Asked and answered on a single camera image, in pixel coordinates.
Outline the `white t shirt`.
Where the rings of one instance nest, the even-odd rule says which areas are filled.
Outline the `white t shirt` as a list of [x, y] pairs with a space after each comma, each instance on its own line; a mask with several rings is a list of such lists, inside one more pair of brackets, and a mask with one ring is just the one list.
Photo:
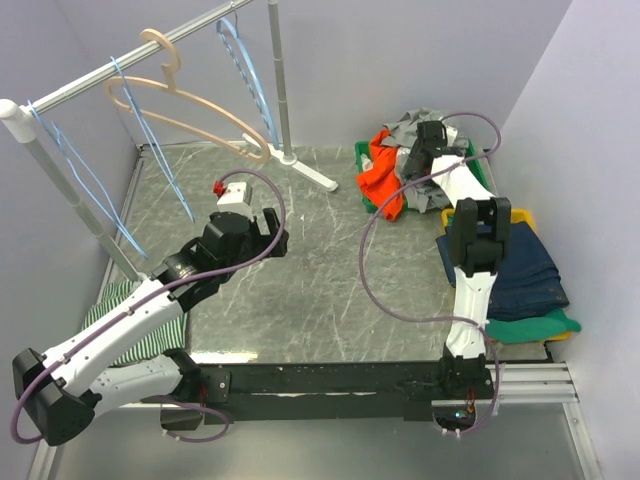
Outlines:
[[366, 172], [373, 168], [373, 161], [366, 155], [362, 154], [360, 156], [362, 171]]

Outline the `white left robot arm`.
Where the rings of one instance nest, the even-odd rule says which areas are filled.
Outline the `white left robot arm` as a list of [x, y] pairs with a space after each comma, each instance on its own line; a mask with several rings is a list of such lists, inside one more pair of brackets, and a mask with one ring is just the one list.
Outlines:
[[168, 256], [120, 304], [69, 340], [39, 353], [27, 348], [12, 361], [17, 412], [39, 439], [60, 446], [106, 412], [139, 400], [158, 400], [208, 414], [201, 404], [201, 367], [170, 348], [125, 367], [115, 361], [145, 337], [217, 294], [233, 274], [287, 253], [286, 210], [263, 211], [261, 233], [250, 209], [217, 211], [201, 235]]

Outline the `light blue wire hanger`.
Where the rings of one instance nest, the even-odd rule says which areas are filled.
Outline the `light blue wire hanger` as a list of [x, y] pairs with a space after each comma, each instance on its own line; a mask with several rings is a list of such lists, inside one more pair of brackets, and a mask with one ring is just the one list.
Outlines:
[[231, 57], [233, 64], [238, 70], [256, 105], [256, 108], [258, 109], [267, 133], [271, 138], [271, 143], [274, 147], [279, 148], [280, 138], [267, 96], [262, 88], [253, 60], [241, 35], [239, 34], [236, 24], [223, 17], [216, 22], [215, 28], [219, 39]]

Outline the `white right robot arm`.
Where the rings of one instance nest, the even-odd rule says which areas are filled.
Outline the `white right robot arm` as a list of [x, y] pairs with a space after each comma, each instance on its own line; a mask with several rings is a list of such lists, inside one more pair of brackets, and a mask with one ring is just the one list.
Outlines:
[[406, 166], [413, 176], [431, 174], [454, 207], [448, 258], [455, 278], [455, 320], [439, 361], [439, 390], [452, 399], [470, 390], [488, 392], [492, 388], [486, 368], [488, 309], [498, 270], [508, 256], [511, 204], [476, 179], [440, 120], [417, 124]]

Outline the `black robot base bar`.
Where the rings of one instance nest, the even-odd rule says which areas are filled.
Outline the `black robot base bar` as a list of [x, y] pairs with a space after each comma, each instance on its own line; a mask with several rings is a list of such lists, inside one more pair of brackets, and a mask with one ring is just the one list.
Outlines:
[[230, 421], [401, 418], [430, 421], [436, 401], [495, 402], [500, 382], [475, 360], [200, 364], [169, 398]]

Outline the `light blue hanger of red shirt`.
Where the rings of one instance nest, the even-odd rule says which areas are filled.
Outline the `light blue hanger of red shirt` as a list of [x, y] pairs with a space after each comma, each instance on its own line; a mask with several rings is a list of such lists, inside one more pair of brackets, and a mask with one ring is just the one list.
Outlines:
[[[144, 259], [147, 259], [148, 255], [146, 254], [144, 249], [139, 245], [139, 243], [135, 240], [133, 235], [124, 225], [124, 221], [118, 210], [116, 209], [109, 192], [107, 191], [99, 177], [96, 175], [96, 173], [89, 166], [89, 164], [80, 155], [73, 143], [69, 141], [65, 132], [55, 122], [47, 123], [30, 100], [27, 101], [27, 106], [31, 110], [31, 113], [33, 114], [36, 121], [54, 142], [57, 150], [66, 160], [66, 163], [68, 164], [73, 176], [75, 177], [78, 184], [82, 187], [84, 192], [103, 212], [103, 214], [116, 226], [118, 232], [129, 242], [131, 246], [134, 247], [136, 252], [140, 254]], [[83, 169], [92, 179], [93, 184], [98, 187], [99, 193], [96, 193], [83, 180], [83, 177], [80, 175], [77, 165], [81, 165], [83, 167]]]

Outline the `grey adidas t shirt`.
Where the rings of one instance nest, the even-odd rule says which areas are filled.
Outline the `grey adidas t shirt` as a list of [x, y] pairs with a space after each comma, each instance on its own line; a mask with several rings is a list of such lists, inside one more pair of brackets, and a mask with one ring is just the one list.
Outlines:
[[[392, 147], [404, 147], [408, 150], [408, 154], [406, 156], [398, 156], [397, 158], [398, 166], [396, 166], [396, 172], [399, 173], [402, 185], [411, 180], [417, 179], [407, 178], [403, 173], [408, 155], [417, 138], [417, 125], [423, 121], [440, 120], [442, 116], [443, 113], [441, 111], [429, 109], [427, 107], [420, 107], [418, 109], [405, 112], [401, 118], [395, 122], [384, 124], [384, 127], [387, 127], [390, 130], [391, 135], [383, 141], [383, 144]], [[454, 148], [456, 153], [465, 155], [470, 144], [468, 136], [454, 121], [447, 120], [445, 122], [445, 126], [446, 125], [457, 128], [459, 132], [466, 137], [465, 148]], [[405, 190], [404, 193], [408, 190], [411, 190], [416, 194], [416, 197], [419, 200], [419, 205], [423, 208], [430, 206], [431, 204], [436, 206], [443, 206], [445, 203], [447, 203], [447, 206], [450, 204], [446, 194], [434, 181], [423, 182], [417, 186], [410, 187]]]

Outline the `orange t shirt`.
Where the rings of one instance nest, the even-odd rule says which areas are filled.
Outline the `orange t shirt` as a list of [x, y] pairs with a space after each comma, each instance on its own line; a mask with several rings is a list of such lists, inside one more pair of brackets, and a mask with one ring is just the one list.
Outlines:
[[368, 144], [368, 158], [372, 166], [356, 177], [356, 182], [364, 197], [377, 210], [394, 192], [401, 187], [401, 181], [395, 174], [398, 148], [386, 146], [383, 141], [391, 135], [383, 127]]

